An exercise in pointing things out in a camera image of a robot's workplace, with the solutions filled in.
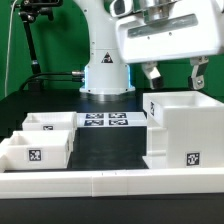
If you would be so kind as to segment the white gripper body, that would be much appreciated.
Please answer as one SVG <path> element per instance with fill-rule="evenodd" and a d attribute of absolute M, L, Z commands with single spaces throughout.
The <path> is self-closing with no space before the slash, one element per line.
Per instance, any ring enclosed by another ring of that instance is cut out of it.
<path fill-rule="evenodd" d="M 137 14 L 120 19 L 115 30 L 119 53 L 128 64 L 224 52 L 224 13 L 218 6 L 205 11 L 175 6 L 170 19 L 152 24 Z"/>

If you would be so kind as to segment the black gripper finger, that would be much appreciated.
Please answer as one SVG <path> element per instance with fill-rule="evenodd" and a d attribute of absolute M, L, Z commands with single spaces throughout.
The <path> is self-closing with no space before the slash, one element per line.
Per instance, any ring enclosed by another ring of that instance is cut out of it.
<path fill-rule="evenodd" d="M 142 70 L 149 80 L 152 89 L 160 89 L 163 87 L 163 77 L 157 69 L 156 62 L 146 62 L 142 64 Z"/>
<path fill-rule="evenodd" d="M 190 59 L 190 64 L 193 67 L 192 74 L 188 77 L 190 89 L 199 90 L 204 87 L 204 74 L 208 63 L 209 59 L 207 56 L 193 57 Z"/>

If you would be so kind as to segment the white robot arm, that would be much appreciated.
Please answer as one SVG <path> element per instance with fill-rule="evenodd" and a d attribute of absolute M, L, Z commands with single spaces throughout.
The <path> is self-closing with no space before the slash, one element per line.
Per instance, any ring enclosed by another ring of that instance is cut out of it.
<path fill-rule="evenodd" d="M 120 95 L 135 88 L 129 66 L 140 63 L 150 87 L 157 63 L 189 59 L 189 87 L 204 87 L 210 55 L 224 53 L 224 0 L 73 0 L 88 25 L 90 60 L 83 93 Z"/>

